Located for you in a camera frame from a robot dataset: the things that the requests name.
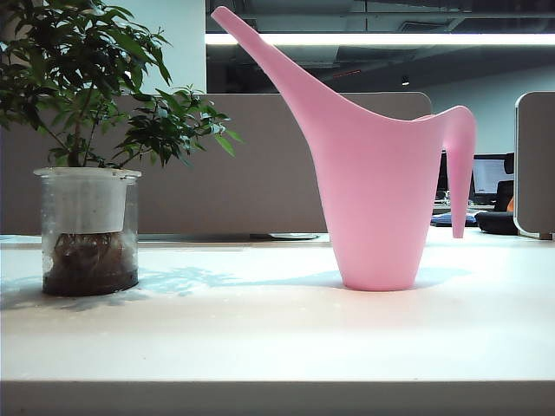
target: computer monitor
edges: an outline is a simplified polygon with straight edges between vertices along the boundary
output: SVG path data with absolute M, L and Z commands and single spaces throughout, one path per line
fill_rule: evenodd
M 492 204 L 497 184 L 502 180 L 514 180 L 512 173 L 505 173 L 505 154 L 474 155 L 472 174 L 471 199 L 476 204 Z

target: black chair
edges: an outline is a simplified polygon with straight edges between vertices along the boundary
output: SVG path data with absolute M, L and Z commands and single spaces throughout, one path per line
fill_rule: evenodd
M 514 172 L 514 153 L 508 153 L 505 156 L 505 172 Z M 513 198 L 513 194 L 513 180 L 503 180 L 497 184 L 493 211 L 476 214 L 476 221 L 482 231 L 504 236 L 516 236 L 519 234 L 519 230 L 513 221 L 513 213 L 506 211 L 509 202 Z

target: watering can handle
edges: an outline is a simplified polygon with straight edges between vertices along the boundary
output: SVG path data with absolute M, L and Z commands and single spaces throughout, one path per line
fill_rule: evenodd
M 470 110 L 457 106 L 438 114 L 445 123 L 443 147 L 447 152 L 447 177 L 451 199 L 453 237 L 462 238 L 467 220 L 468 190 L 476 143 L 476 122 Z

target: fluorescent light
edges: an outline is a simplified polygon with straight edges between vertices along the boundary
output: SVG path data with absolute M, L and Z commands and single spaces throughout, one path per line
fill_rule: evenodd
M 555 46 L 554 34 L 265 33 L 272 45 L 507 45 Z M 233 36 L 207 33 L 207 45 L 235 45 Z

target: desk surface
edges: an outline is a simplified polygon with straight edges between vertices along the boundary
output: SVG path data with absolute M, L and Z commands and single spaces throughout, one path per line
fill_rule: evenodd
M 445 400 L 470 406 L 468 393 L 480 383 L 473 414 L 512 401 L 517 409 L 533 404 L 537 414 L 555 410 L 555 243 L 477 229 L 454 240 L 450 232 L 430 228 L 415 286 L 385 293 L 345 289 L 322 236 L 302 243 L 144 243 L 137 287 L 56 298 L 40 291 L 40 246 L 4 240 L 4 410 L 22 406 L 24 397 L 26 414 L 34 414 L 66 387 L 64 400 L 85 395 L 76 403 L 89 414 L 83 409 L 98 411 L 101 396 L 80 386 L 133 389 L 141 382 L 150 396 L 128 392 L 134 399 L 125 406 L 156 406 L 160 414 L 168 404 L 221 411 L 226 398 L 264 409 L 290 403 L 291 410 L 310 392 L 322 393 L 314 406 L 338 409 L 342 399 L 331 391 L 346 385 L 350 393 L 341 397 L 361 395 L 358 405 L 345 399 L 353 410 L 430 410 Z M 438 398 L 441 386 L 467 396 Z M 395 398 L 401 391 L 405 405 Z M 220 405 L 206 400 L 218 392 Z

